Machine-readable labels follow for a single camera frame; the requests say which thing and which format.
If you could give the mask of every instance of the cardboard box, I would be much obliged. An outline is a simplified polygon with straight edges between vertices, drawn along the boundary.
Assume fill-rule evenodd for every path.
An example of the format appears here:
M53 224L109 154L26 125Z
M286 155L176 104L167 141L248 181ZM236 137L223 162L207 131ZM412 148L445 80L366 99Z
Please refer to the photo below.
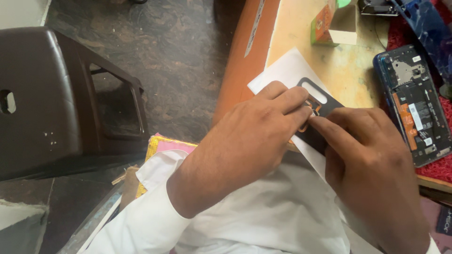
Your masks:
M344 7L336 0L328 4L317 14L311 23L311 44L337 46L339 44L356 45L359 10L357 0L350 1Z

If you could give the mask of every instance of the white paper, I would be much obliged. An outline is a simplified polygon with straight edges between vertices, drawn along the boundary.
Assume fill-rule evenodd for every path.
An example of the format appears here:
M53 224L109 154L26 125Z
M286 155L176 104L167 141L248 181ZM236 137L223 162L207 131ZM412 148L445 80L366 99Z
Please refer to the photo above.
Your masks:
M309 64L303 58L301 53L298 51L296 47L289 50L286 54L284 54L281 58L276 60L272 65L270 65L267 69L265 69L261 74L259 74L255 79L253 79L249 84L248 88L254 93L257 94L262 90L266 85L270 84L272 81L280 81L288 88L292 88L298 84L300 79L307 77L316 83L320 88L322 88L328 94L329 91L326 89L323 82L319 79L319 77L315 74L315 72L311 69ZM312 167L317 171L320 177L325 180L325 165L326 160L325 157L317 152L314 148L308 145L306 142L301 140L297 136L293 136L291 138L292 142L295 146L300 150L300 152L306 157Z

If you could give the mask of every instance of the left hand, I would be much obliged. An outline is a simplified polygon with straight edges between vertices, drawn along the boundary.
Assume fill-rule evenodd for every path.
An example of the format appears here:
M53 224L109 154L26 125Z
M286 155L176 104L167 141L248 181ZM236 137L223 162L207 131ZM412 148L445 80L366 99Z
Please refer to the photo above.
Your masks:
M287 89L274 81L237 104L168 180L176 211L193 218L274 170L287 142L312 114L303 106L308 96L302 87Z

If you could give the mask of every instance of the right hand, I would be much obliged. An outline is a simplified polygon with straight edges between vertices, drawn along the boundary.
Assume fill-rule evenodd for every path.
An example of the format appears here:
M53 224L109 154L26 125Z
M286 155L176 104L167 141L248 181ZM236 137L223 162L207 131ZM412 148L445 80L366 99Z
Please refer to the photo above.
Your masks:
M410 150L384 111L337 108L309 123L328 142L326 180L389 254L430 244Z

